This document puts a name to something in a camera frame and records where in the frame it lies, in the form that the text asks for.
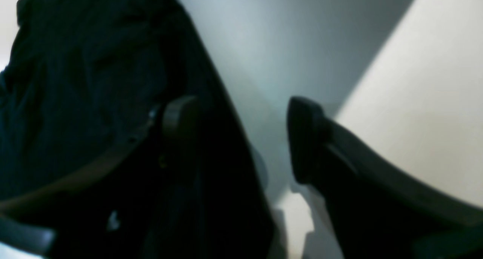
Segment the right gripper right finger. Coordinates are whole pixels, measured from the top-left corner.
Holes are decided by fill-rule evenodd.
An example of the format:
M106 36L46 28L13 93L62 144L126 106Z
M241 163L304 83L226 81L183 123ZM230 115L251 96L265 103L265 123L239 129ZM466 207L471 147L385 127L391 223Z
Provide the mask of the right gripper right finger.
M316 189L346 259L481 259L482 209L398 169L321 105L291 97L292 171Z

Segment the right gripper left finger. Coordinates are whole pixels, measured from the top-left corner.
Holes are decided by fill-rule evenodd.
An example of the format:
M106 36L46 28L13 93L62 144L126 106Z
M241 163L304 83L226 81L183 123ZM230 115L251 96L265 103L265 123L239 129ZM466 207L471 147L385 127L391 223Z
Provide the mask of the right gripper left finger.
M62 202L114 173L151 136L161 140L165 167L176 179L192 177L196 160L200 102L183 96L156 105L144 125L123 137L91 163L38 190L1 202L1 216L20 218Z

